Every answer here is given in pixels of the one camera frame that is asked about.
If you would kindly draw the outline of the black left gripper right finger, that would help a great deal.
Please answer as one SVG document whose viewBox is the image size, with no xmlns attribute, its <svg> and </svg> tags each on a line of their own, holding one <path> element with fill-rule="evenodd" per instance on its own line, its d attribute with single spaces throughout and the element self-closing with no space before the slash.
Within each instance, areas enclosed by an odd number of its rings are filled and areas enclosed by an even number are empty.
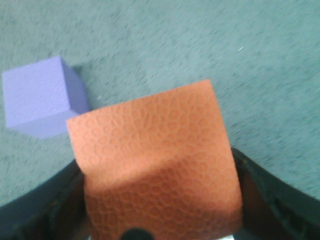
<svg viewBox="0 0 320 240">
<path fill-rule="evenodd" d="M 242 194 L 237 240 L 318 240 L 320 202 L 285 183 L 233 147 Z"/>
</svg>

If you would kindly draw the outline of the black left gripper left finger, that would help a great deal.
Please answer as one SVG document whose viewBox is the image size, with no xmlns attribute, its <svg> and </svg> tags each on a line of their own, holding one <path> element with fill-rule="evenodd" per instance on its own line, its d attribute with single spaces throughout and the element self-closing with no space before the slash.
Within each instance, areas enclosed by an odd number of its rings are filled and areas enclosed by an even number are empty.
<svg viewBox="0 0 320 240">
<path fill-rule="evenodd" d="M 0 208 L 2 240 L 86 240 L 84 175 L 76 161 Z"/>
</svg>

